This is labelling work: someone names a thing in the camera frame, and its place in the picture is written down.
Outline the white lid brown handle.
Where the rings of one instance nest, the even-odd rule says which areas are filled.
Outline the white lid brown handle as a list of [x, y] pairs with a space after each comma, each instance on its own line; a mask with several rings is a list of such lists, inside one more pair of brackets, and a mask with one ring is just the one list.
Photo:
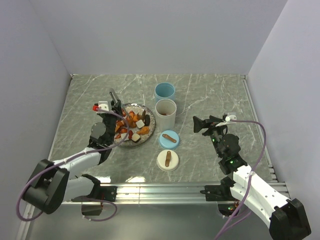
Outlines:
[[156, 163], [162, 171], [172, 172], [179, 166], [180, 159], [175, 151], [167, 149], [158, 154]]

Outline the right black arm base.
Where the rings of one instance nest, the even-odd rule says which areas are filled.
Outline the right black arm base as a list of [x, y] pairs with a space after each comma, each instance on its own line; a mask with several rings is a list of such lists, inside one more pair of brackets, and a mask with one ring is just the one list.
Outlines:
[[222, 184], [205, 185], [200, 193], [205, 195], [207, 202], [216, 202], [218, 212], [223, 216], [230, 217], [238, 207], [239, 201], [231, 195], [230, 189]]

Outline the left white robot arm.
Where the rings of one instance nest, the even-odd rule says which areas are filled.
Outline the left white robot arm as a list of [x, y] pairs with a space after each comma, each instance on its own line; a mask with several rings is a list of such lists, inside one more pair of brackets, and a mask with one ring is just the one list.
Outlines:
[[99, 101], [93, 105], [93, 111], [102, 120], [91, 127], [87, 147], [61, 160], [41, 160], [21, 191], [20, 200], [46, 214], [55, 212], [62, 202], [76, 198], [104, 200], [106, 193], [101, 182], [89, 174], [78, 174], [104, 163], [117, 146], [116, 126], [123, 118], [123, 104], [113, 88], [109, 94], [111, 101]]

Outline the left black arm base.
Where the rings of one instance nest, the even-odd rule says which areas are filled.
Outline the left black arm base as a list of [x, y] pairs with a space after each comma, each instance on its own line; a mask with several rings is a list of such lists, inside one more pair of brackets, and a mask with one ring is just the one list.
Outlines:
[[[81, 214], [83, 219], [91, 222], [104, 222], [112, 219], [118, 207], [115, 204], [117, 196], [116, 186], [100, 186], [95, 193], [89, 196], [78, 196], [71, 199], [72, 203], [81, 203]], [[108, 210], [105, 205], [113, 207], [110, 216], [106, 217], [105, 213]]]

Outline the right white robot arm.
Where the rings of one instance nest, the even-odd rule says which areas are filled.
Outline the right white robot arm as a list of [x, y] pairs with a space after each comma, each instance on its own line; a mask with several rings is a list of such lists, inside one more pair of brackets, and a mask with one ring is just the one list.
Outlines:
[[255, 213], [268, 227], [274, 240], [302, 240], [311, 234], [304, 205], [296, 198], [289, 199], [259, 177], [254, 167], [240, 156], [239, 137], [228, 133], [228, 125], [237, 123], [237, 117], [224, 114], [222, 118], [193, 117], [193, 131], [205, 129], [225, 174], [220, 185], [206, 185], [201, 193], [208, 202], [238, 200], [230, 212], [234, 218], [242, 206]]

